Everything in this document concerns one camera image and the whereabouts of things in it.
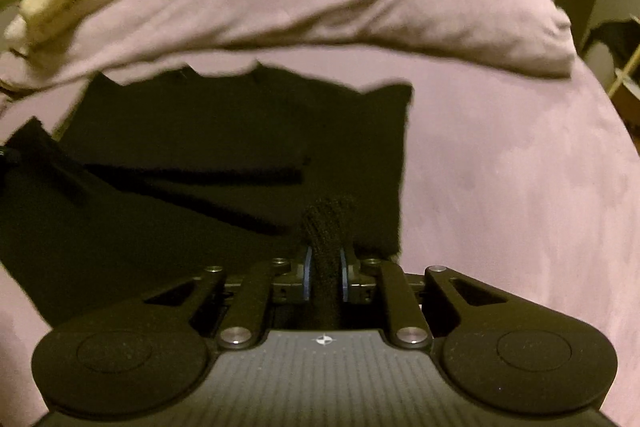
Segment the purple bed sheet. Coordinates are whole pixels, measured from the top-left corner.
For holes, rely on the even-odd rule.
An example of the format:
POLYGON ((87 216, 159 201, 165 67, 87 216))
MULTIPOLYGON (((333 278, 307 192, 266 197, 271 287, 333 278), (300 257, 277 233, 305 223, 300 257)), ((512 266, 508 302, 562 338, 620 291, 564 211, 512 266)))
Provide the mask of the purple bed sheet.
POLYGON ((402 267, 447 265, 596 326, 618 355, 604 413, 638 424, 639 155, 583 62, 544 79, 373 46, 288 46, 172 52, 105 75, 128 84, 257 66, 360 91, 411 83, 402 267))

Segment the purple duvet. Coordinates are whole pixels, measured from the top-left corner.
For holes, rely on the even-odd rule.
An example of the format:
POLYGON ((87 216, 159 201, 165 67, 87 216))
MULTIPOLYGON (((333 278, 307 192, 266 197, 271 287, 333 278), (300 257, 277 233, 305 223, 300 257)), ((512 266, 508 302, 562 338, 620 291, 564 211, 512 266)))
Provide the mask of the purple duvet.
POLYGON ((1 55, 11 92, 198 49, 367 43, 541 77, 576 57, 552 0, 113 0, 30 51, 1 55))

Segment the black sweater with headphone logo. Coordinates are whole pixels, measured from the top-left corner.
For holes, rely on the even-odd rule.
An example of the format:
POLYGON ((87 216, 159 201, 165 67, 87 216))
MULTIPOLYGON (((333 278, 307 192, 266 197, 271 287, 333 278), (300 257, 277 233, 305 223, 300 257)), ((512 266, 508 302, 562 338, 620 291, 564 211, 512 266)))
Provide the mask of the black sweater with headphone logo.
POLYGON ((32 118, 2 146, 2 265, 58 325, 207 265, 296 255, 318 221, 392 257, 412 95, 264 65, 96 75, 60 131, 32 118))

